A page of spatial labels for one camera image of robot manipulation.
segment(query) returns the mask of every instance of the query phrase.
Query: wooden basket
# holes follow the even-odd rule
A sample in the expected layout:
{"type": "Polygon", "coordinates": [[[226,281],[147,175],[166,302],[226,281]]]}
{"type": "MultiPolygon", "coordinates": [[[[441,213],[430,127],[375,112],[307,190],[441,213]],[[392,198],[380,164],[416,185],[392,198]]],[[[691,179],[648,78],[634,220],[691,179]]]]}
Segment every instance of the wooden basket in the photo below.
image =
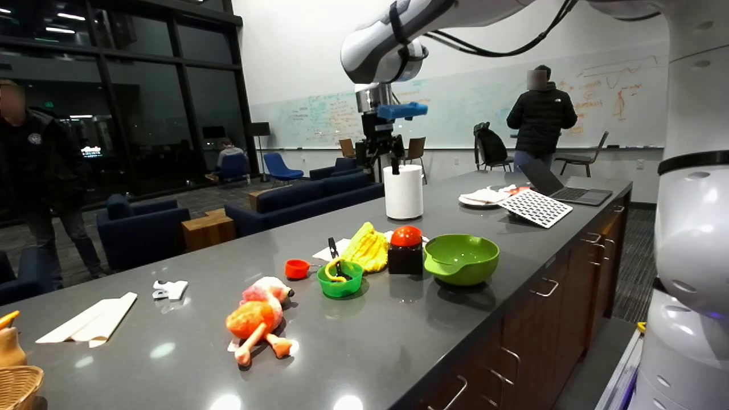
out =
{"type": "Polygon", "coordinates": [[[0,410],[31,410],[41,381],[41,366],[22,365],[0,370],[0,410]]]}

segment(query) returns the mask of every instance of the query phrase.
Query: person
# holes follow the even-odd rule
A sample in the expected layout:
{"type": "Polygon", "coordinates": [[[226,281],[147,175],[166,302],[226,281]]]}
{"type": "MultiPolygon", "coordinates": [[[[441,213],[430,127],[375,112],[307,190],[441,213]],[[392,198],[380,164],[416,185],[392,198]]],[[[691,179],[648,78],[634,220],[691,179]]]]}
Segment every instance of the person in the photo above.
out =
{"type": "Polygon", "coordinates": [[[104,275],[81,217],[81,152],[55,117],[27,107],[27,84],[0,82],[0,95],[0,160],[6,161],[1,178],[37,246],[60,266],[52,230],[52,217],[60,217],[91,277],[104,275]]]}
{"type": "Polygon", "coordinates": [[[228,137],[219,138],[216,143],[219,143],[219,160],[213,164],[213,173],[205,175],[212,182],[219,182],[219,173],[222,169],[222,157],[232,157],[232,154],[243,154],[245,157],[245,152],[238,145],[235,145],[228,137]]]}
{"type": "Polygon", "coordinates": [[[506,118],[508,127],[519,131],[515,148],[516,172],[531,161],[551,166],[561,131],[574,127],[577,124],[569,93],[555,88],[549,78],[549,67],[532,68],[531,88],[516,99],[506,118]]]}

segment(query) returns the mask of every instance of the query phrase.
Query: glass wall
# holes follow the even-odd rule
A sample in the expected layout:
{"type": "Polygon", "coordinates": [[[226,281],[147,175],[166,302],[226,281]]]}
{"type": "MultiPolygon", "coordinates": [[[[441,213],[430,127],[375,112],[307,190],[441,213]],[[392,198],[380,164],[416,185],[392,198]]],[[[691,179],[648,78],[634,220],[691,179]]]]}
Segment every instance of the glass wall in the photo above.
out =
{"type": "Polygon", "coordinates": [[[88,206],[201,187],[216,154],[207,137],[251,141],[229,0],[172,4],[0,0],[0,80],[27,82],[29,102],[63,120],[88,206]]]}

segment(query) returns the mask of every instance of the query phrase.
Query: orange toy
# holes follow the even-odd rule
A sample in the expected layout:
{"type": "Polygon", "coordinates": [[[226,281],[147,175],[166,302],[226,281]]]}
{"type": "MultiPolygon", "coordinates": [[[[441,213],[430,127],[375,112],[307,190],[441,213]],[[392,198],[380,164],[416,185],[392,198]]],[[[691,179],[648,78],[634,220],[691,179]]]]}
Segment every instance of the orange toy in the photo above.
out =
{"type": "Polygon", "coordinates": [[[235,349],[235,359],[242,366],[251,366],[253,349],[260,340],[267,340],[275,357],[287,357],[291,342],[275,338],[274,330],[283,324],[283,306],[293,291],[274,275],[255,281],[243,295],[235,313],[228,314],[226,328],[242,343],[235,349]]]}

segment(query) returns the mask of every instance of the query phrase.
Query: kitchen counter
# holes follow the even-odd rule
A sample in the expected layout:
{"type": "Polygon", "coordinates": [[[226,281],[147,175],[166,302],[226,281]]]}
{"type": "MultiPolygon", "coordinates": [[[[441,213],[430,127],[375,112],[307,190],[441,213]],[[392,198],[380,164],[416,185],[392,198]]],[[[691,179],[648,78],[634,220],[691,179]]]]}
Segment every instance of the kitchen counter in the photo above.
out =
{"type": "Polygon", "coordinates": [[[433,277],[373,273],[351,300],[323,298],[314,277],[291,283],[284,338],[293,357],[257,351],[253,366],[235,366],[226,351],[226,316],[242,290],[260,275],[283,275],[287,257],[309,257],[326,236],[351,236],[372,220],[380,233],[384,201],[369,201],[291,226],[242,236],[158,265],[81,283],[0,313],[20,309],[20,342],[29,362],[46,370],[47,407],[191,407],[191,410],[380,410],[398,406],[466,334],[494,324],[537,275],[629,182],[574,179],[577,187],[613,190],[602,208],[574,208],[551,230],[515,224],[504,209],[466,209],[457,193],[519,182],[504,173],[469,173],[425,185],[425,215],[414,220],[425,236],[469,233],[502,249],[488,290],[454,295],[433,277]],[[185,300],[152,300],[154,281],[188,281],[185,300]],[[136,291],[138,298],[107,347],[37,347],[35,340],[101,298],[136,291]]]}

